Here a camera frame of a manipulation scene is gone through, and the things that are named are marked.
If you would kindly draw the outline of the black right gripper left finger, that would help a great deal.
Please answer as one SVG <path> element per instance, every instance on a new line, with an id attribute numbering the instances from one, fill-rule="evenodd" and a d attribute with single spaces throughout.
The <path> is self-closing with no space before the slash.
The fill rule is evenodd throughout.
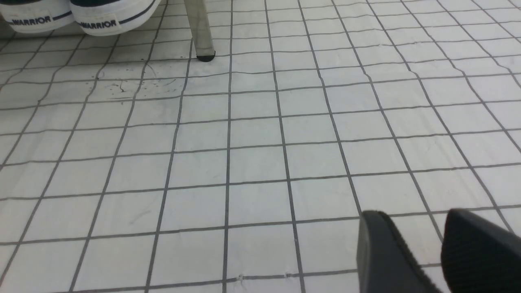
<path id="1" fill-rule="evenodd" d="M 422 270 L 391 217 L 360 215 L 357 271 L 361 293 L 439 293 Z"/>

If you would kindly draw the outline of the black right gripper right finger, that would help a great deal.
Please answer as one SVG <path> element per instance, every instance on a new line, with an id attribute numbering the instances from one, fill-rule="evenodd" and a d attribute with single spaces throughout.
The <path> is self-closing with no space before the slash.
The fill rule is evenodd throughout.
<path id="1" fill-rule="evenodd" d="M 441 265 L 453 293 L 521 291 L 520 237 L 461 208 L 445 219 Z"/>

